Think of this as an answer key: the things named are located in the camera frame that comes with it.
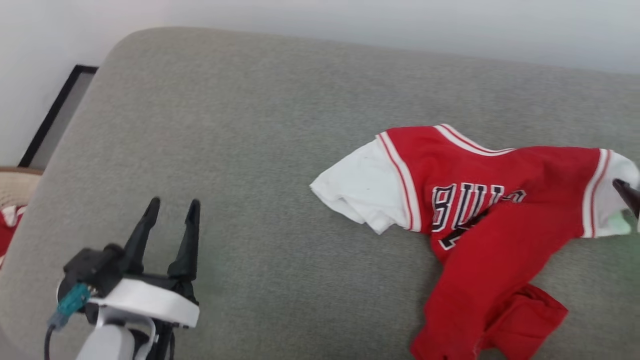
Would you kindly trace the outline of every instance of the black frame edge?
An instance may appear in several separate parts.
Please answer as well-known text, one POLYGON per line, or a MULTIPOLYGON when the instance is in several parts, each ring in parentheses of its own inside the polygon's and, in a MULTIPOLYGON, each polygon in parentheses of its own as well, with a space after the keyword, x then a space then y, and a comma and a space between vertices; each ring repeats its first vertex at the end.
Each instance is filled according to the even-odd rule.
POLYGON ((45 116, 44 120, 42 121, 42 124, 40 125, 40 127, 38 128, 38 131, 36 132, 36 135, 33 137, 31 143, 29 144, 27 151, 24 153, 24 156, 20 160, 20 164, 18 165, 19 167, 30 166, 34 156, 36 156, 36 153, 40 148, 40 145, 42 145, 42 142, 44 141, 45 136, 47 136, 47 133, 49 132, 51 126, 53 125, 54 120, 56 120, 56 117, 58 116, 58 113, 60 112, 62 105, 67 100, 67 97, 71 92, 71 89, 73 89, 74 85, 76 84, 76 81, 78 80, 78 77, 80 76, 80 74, 83 74, 83 73, 95 74, 97 71, 98 71, 97 67, 86 66, 86 65, 76 65, 74 69, 71 70, 71 74, 69 74, 67 81, 62 86, 62 89, 60 90, 60 93, 58 93, 58 96, 56 97, 56 99, 53 101, 53 104, 49 108, 49 112, 47 113, 47 116, 45 116))

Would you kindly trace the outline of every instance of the laundry basket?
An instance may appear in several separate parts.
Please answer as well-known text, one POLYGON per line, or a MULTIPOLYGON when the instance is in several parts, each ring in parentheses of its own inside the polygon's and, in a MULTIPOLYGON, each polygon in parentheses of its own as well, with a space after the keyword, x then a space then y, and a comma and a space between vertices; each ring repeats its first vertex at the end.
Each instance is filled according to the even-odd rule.
POLYGON ((30 168, 0 167, 0 209, 28 204, 41 175, 30 168))

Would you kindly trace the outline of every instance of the gray table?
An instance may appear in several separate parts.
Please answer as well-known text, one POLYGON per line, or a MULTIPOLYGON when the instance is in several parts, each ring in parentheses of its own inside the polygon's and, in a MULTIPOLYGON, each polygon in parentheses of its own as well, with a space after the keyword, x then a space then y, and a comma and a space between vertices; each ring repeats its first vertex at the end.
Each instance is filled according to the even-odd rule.
MULTIPOLYGON (((0 272, 0 323, 40 356, 65 262, 124 243, 163 206, 164 272, 202 201, 199 326, 179 359, 410 359, 440 265, 419 234, 383 236, 308 184, 376 133, 446 122, 489 148, 578 145, 639 161, 640 77, 212 29, 135 33, 104 62, 0 272)), ((576 240, 535 284, 570 314, 539 359, 640 357, 637 236, 576 240)), ((90 327, 52 341, 72 358, 90 327)), ((483 359, 499 359, 487 352, 483 359)))

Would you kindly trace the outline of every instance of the white wall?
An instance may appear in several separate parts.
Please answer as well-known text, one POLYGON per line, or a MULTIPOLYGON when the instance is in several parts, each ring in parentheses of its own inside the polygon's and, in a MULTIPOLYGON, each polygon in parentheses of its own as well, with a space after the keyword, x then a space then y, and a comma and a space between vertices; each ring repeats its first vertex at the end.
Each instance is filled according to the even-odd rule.
POLYGON ((94 64, 135 30, 184 25, 640 73, 638 0, 64 1, 94 64))
POLYGON ((76 61, 50 3, 0 1, 0 166, 18 164, 76 61))

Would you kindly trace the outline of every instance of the bulls jersey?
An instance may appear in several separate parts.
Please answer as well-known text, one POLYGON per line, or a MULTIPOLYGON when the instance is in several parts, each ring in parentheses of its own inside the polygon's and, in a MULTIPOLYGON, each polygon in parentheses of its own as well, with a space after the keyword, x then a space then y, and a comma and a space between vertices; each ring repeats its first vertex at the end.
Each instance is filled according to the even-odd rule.
POLYGON ((323 172, 312 191, 377 233, 430 234, 445 265, 412 346, 417 359, 529 358, 566 315, 528 284, 572 238, 630 232, 611 181, 637 167, 605 149, 489 150, 446 124, 379 134, 323 172))

